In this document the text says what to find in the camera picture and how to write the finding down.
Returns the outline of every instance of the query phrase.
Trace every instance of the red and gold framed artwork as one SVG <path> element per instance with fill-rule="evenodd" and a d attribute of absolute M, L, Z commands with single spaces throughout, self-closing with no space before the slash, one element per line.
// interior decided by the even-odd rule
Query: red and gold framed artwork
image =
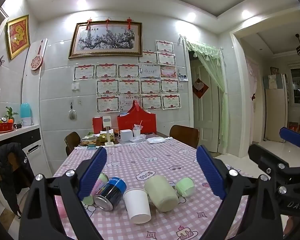
<path fill-rule="evenodd" d="M 6 44 L 10 60 L 30 46 L 29 15 L 7 22 Z"/>

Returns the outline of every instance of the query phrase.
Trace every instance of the framed painting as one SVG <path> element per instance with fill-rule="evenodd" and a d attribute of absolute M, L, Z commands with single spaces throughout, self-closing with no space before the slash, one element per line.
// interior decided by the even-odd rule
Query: framed painting
<path fill-rule="evenodd" d="M 77 23 L 69 58 L 87 56 L 142 56 L 142 23 L 97 21 Z"/>
<path fill-rule="evenodd" d="M 29 15 L 7 22 L 6 45 L 10 60 L 30 46 Z"/>

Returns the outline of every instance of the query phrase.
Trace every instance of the white box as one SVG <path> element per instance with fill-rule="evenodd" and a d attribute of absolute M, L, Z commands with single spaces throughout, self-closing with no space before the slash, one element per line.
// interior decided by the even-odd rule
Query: white box
<path fill-rule="evenodd" d="M 121 130 L 120 131 L 121 140 L 124 142 L 130 141 L 133 139 L 133 132 L 132 130 Z"/>

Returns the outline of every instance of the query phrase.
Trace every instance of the white paper cup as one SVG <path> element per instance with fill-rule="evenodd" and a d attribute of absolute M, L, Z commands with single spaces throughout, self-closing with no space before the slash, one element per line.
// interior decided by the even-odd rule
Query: white paper cup
<path fill-rule="evenodd" d="M 151 219 L 147 192 L 142 188 L 132 188 L 123 194 L 129 219 L 134 224 L 143 224 Z"/>
<path fill-rule="evenodd" d="M 133 136 L 134 137 L 139 137 L 141 133 L 141 130 L 133 130 Z"/>

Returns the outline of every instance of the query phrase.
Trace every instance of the pink checkered tablecloth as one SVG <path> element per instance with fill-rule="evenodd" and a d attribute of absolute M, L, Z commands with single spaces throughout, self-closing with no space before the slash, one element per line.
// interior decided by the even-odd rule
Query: pink checkered tablecloth
<path fill-rule="evenodd" d="M 140 225 L 130 223 L 123 199 L 110 212 L 94 205 L 84 206 L 104 240 L 180 240 L 178 232 L 182 228 L 190 229 L 188 237 L 182 238 L 183 240 L 196 240 L 202 236 L 216 214 L 221 200 L 213 194 L 196 161 L 196 149 L 173 139 L 159 144 L 144 141 L 134 146 L 122 145 L 106 150 L 107 164 L 103 172 L 108 177 L 123 179 L 127 189 L 143 188 L 145 180 L 150 177 L 145 174 L 152 171 L 153 175 L 164 175 L 172 186 L 182 178 L 190 177 L 195 183 L 196 192 L 188 198 L 180 196 L 178 206 L 169 212 L 160 212 L 150 204 L 151 220 Z M 95 150 L 86 148 L 75 149 L 54 176 L 61 176 L 69 169 L 76 169 L 83 160 L 91 158 L 94 153 Z M 242 197 L 228 237 L 237 231 L 246 201 L 247 197 Z M 66 234 L 76 239 L 69 219 L 62 219 L 62 223 Z"/>

